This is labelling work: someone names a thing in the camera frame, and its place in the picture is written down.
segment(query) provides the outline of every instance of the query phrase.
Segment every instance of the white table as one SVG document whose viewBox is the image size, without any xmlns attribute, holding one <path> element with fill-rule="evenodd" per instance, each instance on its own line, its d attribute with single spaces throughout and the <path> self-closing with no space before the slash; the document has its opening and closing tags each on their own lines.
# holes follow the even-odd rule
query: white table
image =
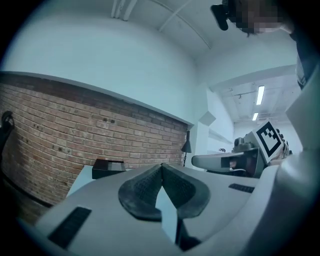
<svg viewBox="0 0 320 256">
<path fill-rule="evenodd" d="M 92 179 L 92 166 L 85 165 L 82 171 L 79 173 L 78 177 L 75 179 L 72 187 L 70 188 L 67 197 L 76 192 L 78 189 L 82 188 L 84 185 L 94 182 Z M 172 204 L 170 198 L 168 197 L 166 191 L 162 187 L 158 193 L 156 199 L 155 207 L 161 211 L 162 214 L 162 228 L 169 239 L 174 243 L 176 239 L 177 232 L 177 209 Z"/>
<path fill-rule="evenodd" d="M 85 165 L 82 169 L 82 171 L 79 173 L 78 177 L 75 179 L 73 185 L 71 186 L 67 197 L 76 192 L 78 189 L 82 188 L 84 185 L 95 181 L 95 179 L 92 179 L 92 166 L 91 165 Z"/>
</svg>

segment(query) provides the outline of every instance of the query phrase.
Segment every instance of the black rubber gripper pad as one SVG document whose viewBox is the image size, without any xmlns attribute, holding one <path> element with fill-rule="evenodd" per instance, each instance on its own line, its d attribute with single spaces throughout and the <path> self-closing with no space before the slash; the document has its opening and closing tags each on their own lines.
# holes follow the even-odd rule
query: black rubber gripper pad
<svg viewBox="0 0 320 256">
<path fill-rule="evenodd" d="M 155 207 L 161 186 L 176 207 L 180 219 L 198 216 L 210 200 L 207 185 L 167 164 L 155 165 L 124 182 L 118 198 L 123 208 L 135 218 L 160 222 L 161 211 Z"/>
</svg>

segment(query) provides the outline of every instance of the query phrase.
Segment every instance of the black vent slot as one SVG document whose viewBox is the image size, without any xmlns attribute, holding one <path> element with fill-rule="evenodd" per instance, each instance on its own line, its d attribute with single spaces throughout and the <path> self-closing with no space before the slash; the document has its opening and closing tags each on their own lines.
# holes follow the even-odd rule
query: black vent slot
<svg viewBox="0 0 320 256">
<path fill-rule="evenodd" d="M 49 235 L 49 240 L 56 245 L 67 248 L 70 242 L 78 233 L 81 226 L 85 223 L 92 210 L 77 207 L 66 219 Z"/>
<path fill-rule="evenodd" d="M 244 185 L 235 184 L 235 183 L 231 184 L 229 186 L 229 188 L 230 189 L 234 189 L 234 190 L 239 190 L 239 191 L 242 191 L 242 192 L 247 192 L 247 193 L 250 193 L 250 194 L 255 190 L 255 188 L 252 187 L 252 186 L 244 186 Z"/>
</svg>

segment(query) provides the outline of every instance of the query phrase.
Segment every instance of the brick wall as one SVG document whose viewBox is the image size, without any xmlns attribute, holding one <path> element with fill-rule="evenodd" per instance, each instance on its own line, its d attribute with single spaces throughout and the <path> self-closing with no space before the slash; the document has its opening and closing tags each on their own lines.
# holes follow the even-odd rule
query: brick wall
<svg viewBox="0 0 320 256">
<path fill-rule="evenodd" d="M 16 128 L 2 170 L 51 204 L 63 200 L 83 166 L 97 158 L 124 161 L 128 169 L 182 160 L 186 124 L 92 90 L 2 75 L 0 114 L 6 110 L 13 112 Z"/>
</svg>

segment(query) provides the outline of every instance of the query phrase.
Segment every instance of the gray metal part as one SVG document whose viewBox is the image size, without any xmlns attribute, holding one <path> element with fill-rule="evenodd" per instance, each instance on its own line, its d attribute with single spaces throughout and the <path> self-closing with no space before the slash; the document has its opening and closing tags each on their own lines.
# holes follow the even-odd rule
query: gray metal part
<svg viewBox="0 0 320 256">
<path fill-rule="evenodd" d="M 253 148 L 256 148 L 256 147 L 251 142 L 240 143 L 238 146 L 234 146 L 233 152 L 248 151 L 248 150 L 253 149 Z"/>
<path fill-rule="evenodd" d="M 210 155 L 195 155 L 192 157 L 192 165 L 205 170 L 221 169 L 221 158 L 240 157 L 244 153 L 227 153 L 227 154 L 210 154 Z"/>
<path fill-rule="evenodd" d="M 120 204 L 118 190 L 129 179 L 148 170 L 146 166 L 93 181 L 68 196 L 36 223 L 48 236 L 77 206 L 92 212 L 68 247 L 79 256 L 101 255 L 178 255 L 162 229 L 161 222 L 134 218 Z"/>
<path fill-rule="evenodd" d="M 256 187 L 259 182 L 255 178 L 220 175 L 215 173 L 195 171 L 182 166 L 172 165 L 177 170 L 205 183 L 210 189 L 210 201 L 203 212 L 194 218 L 184 219 L 185 227 L 191 237 L 205 241 L 219 232 L 244 207 L 252 194 L 229 188 L 236 183 Z"/>
<path fill-rule="evenodd" d="M 256 160 L 256 168 L 255 173 L 253 175 L 254 178 L 259 179 L 261 177 L 262 172 L 264 171 L 265 167 L 265 159 L 263 157 L 263 153 L 261 152 L 260 148 L 258 148 L 258 155 Z"/>
<path fill-rule="evenodd" d="M 243 137 L 244 143 L 252 143 L 254 147 L 259 147 L 259 144 L 257 143 L 256 137 L 253 135 L 252 132 L 249 132 Z"/>
<path fill-rule="evenodd" d="M 320 64 L 303 88 L 300 96 L 286 111 L 304 150 L 320 149 Z"/>
<path fill-rule="evenodd" d="M 281 166 L 266 168 L 235 218 L 184 255 L 273 255 L 314 206 L 319 195 L 319 155 L 319 150 L 304 151 Z"/>
<path fill-rule="evenodd" d="M 43 236 L 36 228 L 22 219 L 17 219 L 23 232 L 48 256 L 75 256 L 72 252 L 62 249 Z"/>
</svg>

